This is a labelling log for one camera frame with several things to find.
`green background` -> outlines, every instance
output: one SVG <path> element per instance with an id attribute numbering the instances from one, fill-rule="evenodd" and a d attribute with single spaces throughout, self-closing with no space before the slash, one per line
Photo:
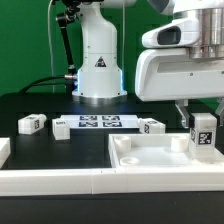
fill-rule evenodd
<path id="1" fill-rule="evenodd" d="M 49 0 L 9 1 L 1 0 L 0 13 L 0 95 L 18 92 L 29 83 L 51 75 L 47 33 L 47 9 Z M 59 27 L 55 21 L 64 11 L 62 3 L 51 9 L 51 32 L 55 60 L 55 75 L 67 72 L 66 57 Z M 102 9 L 103 16 L 118 30 L 118 65 L 121 67 L 122 9 Z M 144 50 L 142 35 L 167 24 L 170 17 L 160 15 L 147 3 L 138 0 L 126 8 L 126 38 L 124 83 L 125 90 L 134 92 L 136 63 Z M 75 65 L 82 65 L 82 33 L 79 21 L 68 26 Z M 50 87 L 35 87 L 31 91 L 52 91 Z"/>

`black cable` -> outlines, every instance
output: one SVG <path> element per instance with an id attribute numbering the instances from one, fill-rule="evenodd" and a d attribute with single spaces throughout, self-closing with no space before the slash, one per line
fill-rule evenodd
<path id="1" fill-rule="evenodd" d="M 63 75 L 59 75 L 59 76 L 50 76 L 50 77 L 46 77 L 46 78 L 43 78 L 43 79 L 38 79 L 32 83 L 30 83 L 28 86 L 25 86 L 24 88 L 22 88 L 19 93 L 26 93 L 26 91 L 35 86 L 35 84 L 38 84 L 38 83 L 41 83 L 41 82 L 45 82 L 45 81 L 49 81 L 49 80 L 55 80 L 55 79 L 64 79 L 64 76 Z"/>
<path id="2" fill-rule="evenodd" d="M 64 82 L 35 84 L 35 85 L 30 86 L 28 89 L 26 89 L 26 92 L 27 92 L 27 90 L 29 90 L 30 88 L 32 88 L 32 87 L 36 87 L 36 86 L 54 86 L 54 85 L 65 85 L 65 84 L 66 84 L 66 83 L 64 83 Z"/>

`warning label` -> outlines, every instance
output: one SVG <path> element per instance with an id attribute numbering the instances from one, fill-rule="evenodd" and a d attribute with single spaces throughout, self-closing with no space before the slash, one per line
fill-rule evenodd
<path id="1" fill-rule="evenodd" d="M 107 67 L 104 60 L 103 60 L 103 57 L 100 57 L 99 60 L 97 61 L 97 63 L 95 64 L 95 67 Z"/>

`black tabletop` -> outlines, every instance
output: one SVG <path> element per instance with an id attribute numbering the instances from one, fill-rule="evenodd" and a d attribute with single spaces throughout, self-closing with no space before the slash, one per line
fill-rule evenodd
<path id="1" fill-rule="evenodd" d="M 211 112 L 191 101 L 189 112 Z M 47 116 L 45 127 L 31 136 L 19 135 L 17 121 L 29 114 Z M 0 98 L 0 137 L 10 137 L 12 153 L 3 170 L 111 167 L 108 135 L 138 129 L 71 131 L 71 139 L 55 141 L 51 121 L 61 115 L 137 115 L 166 124 L 167 132 L 182 128 L 174 102 L 142 103 L 135 95 L 114 105 L 76 103 L 65 94 L 7 94 Z M 222 151 L 223 128 L 216 146 Z M 135 194 L 1 197 L 0 223 L 223 223 L 224 192 L 163 192 Z"/>

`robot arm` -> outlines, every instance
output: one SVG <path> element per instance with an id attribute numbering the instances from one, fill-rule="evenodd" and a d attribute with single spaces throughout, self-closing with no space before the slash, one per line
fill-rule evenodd
<path id="1" fill-rule="evenodd" d="M 74 100 L 93 104 L 110 103 L 120 101 L 127 95 L 123 90 L 122 71 L 117 66 L 117 31 L 113 24 L 103 18 L 100 8 L 122 8 L 136 1 L 62 0 L 66 11 L 57 20 L 70 74 L 76 74 L 76 69 L 65 27 L 78 18 L 83 33 L 83 65 L 77 71 L 77 85 L 72 93 Z"/>
<path id="2" fill-rule="evenodd" d="M 149 3 L 162 13 L 171 6 L 174 19 L 143 35 L 142 43 L 150 49 L 138 59 L 136 95 L 143 101 L 175 100 L 185 127 L 189 127 L 185 111 L 188 99 L 220 97 L 216 114 L 222 125 L 224 1 L 176 0 L 162 4 L 149 0 Z"/>

